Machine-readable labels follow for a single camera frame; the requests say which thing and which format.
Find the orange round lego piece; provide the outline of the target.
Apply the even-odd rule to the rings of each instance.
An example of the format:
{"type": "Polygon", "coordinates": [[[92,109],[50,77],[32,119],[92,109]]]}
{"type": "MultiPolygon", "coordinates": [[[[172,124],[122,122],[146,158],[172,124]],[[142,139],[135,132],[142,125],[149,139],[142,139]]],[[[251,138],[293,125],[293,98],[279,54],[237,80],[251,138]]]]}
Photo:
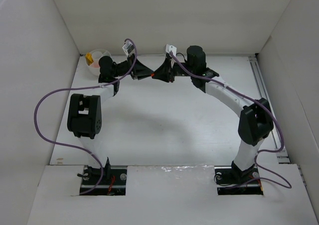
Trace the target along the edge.
{"type": "Polygon", "coordinates": [[[100,68],[99,64],[97,64],[97,63],[92,63],[90,65],[90,67],[92,67],[92,68],[100,68]]]}

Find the white divided round container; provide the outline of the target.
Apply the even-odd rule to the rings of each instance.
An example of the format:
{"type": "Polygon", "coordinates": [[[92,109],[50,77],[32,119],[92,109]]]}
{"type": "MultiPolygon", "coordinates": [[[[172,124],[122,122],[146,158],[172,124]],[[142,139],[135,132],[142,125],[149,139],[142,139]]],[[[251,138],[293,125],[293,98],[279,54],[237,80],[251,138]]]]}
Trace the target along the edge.
{"type": "MultiPolygon", "coordinates": [[[[95,49],[91,52],[89,52],[92,54],[92,58],[94,60],[94,63],[97,63],[99,64],[99,60],[103,57],[103,56],[109,56],[109,57],[112,57],[110,52],[105,50],[105,49],[95,49]]],[[[88,70],[95,76],[99,76],[100,75],[100,68],[92,68],[90,67],[87,63],[87,68],[88,70]]]]}

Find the yellow lego block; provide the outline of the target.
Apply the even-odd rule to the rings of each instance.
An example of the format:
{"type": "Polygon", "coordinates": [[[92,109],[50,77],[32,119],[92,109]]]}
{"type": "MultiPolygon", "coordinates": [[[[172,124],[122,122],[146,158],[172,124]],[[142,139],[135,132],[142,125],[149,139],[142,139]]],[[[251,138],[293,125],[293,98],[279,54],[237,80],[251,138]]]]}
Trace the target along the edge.
{"type": "Polygon", "coordinates": [[[86,63],[90,66],[92,63],[94,63],[94,60],[92,58],[91,53],[86,53],[85,55],[86,63]]]}

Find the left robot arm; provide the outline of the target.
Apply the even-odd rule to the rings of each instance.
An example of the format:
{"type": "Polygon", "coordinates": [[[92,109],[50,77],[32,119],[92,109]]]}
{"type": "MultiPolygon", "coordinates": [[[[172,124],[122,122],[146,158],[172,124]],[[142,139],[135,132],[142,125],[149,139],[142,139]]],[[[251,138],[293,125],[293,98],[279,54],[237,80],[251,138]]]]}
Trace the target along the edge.
{"type": "Polygon", "coordinates": [[[119,91],[119,79],[130,75],[133,79],[144,79],[154,75],[154,71],[143,65],[132,54],[121,63],[115,63],[109,55],[98,60],[100,74],[98,88],[90,89],[89,94],[72,94],[70,97],[67,128],[79,139],[83,149],[98,163],[98,167],[89,167],[88,174],[106,175],[107,159],[98,153],[101,141],[97,135],[102,129],[102,104],[114,97],[119,91]]]}

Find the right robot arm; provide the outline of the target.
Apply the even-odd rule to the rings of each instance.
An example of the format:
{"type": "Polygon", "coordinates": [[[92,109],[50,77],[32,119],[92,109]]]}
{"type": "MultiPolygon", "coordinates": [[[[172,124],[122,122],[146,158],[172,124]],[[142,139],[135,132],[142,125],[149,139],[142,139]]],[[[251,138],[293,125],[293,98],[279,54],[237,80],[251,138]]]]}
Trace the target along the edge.
{"type": "Polygon", "coordinates": [[[254,158],[273,130],[269,116],[270,105],[265,98],[249,100],[228,86],[220,75],[206,65],[206,54],[200,46],[189,46],[184,63],[177,61],[177,48],[166,45],[164,63],[152,74],[152,78],[172,83],[176,76],[190,76],[193,85],[215,97],[239,117],[238,134],[241,138],[238,153],[229,172],[233,183],[240,183],[254,168],[254,158]]]}

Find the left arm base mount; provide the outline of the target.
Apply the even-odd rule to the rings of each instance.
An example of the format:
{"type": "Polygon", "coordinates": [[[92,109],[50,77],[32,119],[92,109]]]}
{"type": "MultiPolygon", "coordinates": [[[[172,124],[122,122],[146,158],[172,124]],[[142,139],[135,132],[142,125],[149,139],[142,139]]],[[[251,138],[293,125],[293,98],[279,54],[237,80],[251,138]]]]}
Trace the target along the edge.
{"type": "Polygon", "coordinates": [[[85,166],[84,171],[77,174],[81,178],[80,195],[86,196],[124,196],[126,194],[127,167],[111,166],[105,172],[98,186],[92,189],[100,179],[101,169],[85,166]]]}

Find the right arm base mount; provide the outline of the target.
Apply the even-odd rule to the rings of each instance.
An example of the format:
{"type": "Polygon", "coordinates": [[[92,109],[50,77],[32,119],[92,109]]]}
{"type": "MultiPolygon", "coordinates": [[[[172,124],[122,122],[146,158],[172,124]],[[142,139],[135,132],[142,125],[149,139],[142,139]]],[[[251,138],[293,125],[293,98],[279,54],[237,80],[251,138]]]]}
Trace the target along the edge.
{"type": "Polygon", "coordinates": [[[222,195],[263,195],[260,180],[250,181],[259,177],[259,172],[254,167],[243,176],[235,173],[231,167],[215,167],[214,182],[217,185],[217,194],[222,195]]]}

